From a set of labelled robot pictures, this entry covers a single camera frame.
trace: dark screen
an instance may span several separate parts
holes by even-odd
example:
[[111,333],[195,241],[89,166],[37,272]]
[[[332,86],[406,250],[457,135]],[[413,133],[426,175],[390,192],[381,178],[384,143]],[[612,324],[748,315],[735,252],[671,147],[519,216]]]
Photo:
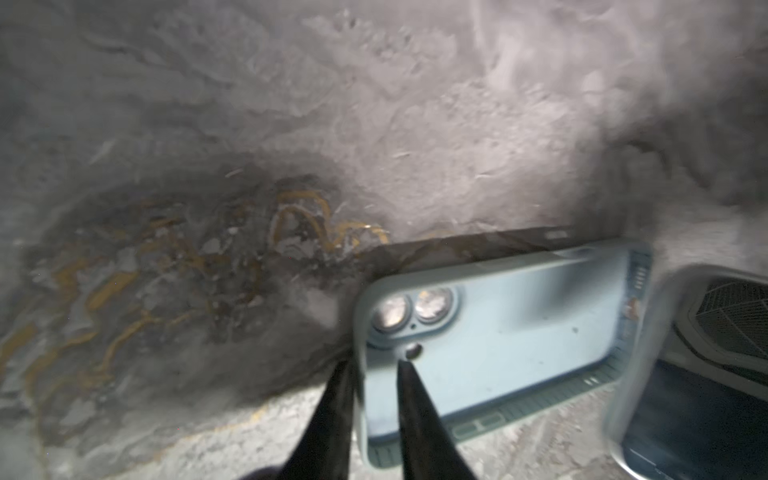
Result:
[[657,361],[621,443],[648,478],[768,478],[768,402]]

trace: smartphone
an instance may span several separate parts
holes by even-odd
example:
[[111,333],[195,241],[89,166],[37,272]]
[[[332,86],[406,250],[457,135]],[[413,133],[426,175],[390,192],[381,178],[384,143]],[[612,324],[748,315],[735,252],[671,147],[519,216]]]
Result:
[[610,240],[373,283],[353,324],[364,461],[402,461],[402,358],[457,442],[613,382],[634,347],[650,268],[648,245]]
[[662,282],[605,436],[635,478],[768,478],[768,280],[692,266]]

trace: gray stone surface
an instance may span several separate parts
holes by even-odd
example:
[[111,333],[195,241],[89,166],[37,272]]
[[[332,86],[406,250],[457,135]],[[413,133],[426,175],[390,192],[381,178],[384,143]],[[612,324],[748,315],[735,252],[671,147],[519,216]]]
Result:
[[[651,242],[654,278],[768,273],[767,15],[3,2],[0,475],[281,462],[348,346],[357,254],[383,240],[572,225]],[[623,478],[598,432],[608,397],[462,452],[480,478]],[[398,473],[353,453],[352,476]]]

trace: mesh panel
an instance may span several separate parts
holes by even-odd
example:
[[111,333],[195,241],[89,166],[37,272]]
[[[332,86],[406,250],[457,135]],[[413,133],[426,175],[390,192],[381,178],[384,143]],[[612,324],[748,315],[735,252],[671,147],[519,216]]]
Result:
[[696,320],[720,347],[768,359],[768,287],[739,280],[716,280],[704,296]]

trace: speaker grille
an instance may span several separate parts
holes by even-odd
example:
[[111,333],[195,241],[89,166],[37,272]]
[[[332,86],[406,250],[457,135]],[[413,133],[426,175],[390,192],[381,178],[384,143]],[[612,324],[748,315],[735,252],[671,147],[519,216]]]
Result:
[[696,313],[701,329],[720,347],[768,359],[768,287],[715,280]]

